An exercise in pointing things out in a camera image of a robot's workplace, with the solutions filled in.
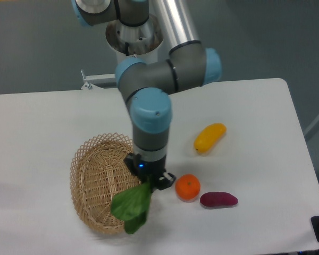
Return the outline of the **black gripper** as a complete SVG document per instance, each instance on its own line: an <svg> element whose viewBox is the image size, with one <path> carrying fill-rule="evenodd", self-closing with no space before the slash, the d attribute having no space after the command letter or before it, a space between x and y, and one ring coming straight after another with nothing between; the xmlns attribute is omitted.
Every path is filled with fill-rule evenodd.
<svg viewBox="0 0 319 255"><path fill-rule="evenodd" d="M157 161L144 161L140 154L128 153L124 163L132 175L149 181L152 190L165 190L175 182L175 175L165 171L166 156Z"/></svg>

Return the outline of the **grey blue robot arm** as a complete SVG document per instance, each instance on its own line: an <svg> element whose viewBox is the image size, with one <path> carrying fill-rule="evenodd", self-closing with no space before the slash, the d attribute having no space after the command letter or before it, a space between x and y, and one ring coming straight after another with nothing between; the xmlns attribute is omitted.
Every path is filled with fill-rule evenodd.
<svg viewBox="0 0 319 255"><path fill-rule="evenodd" d="M172 119L171 94L217 81L221 60L202 45L186 1L73 1L86 26L115 23L115 49L125 60L116 86L133 130L133 152L124 162L132 175L164 190L175 181L165 169Z"/></svg>

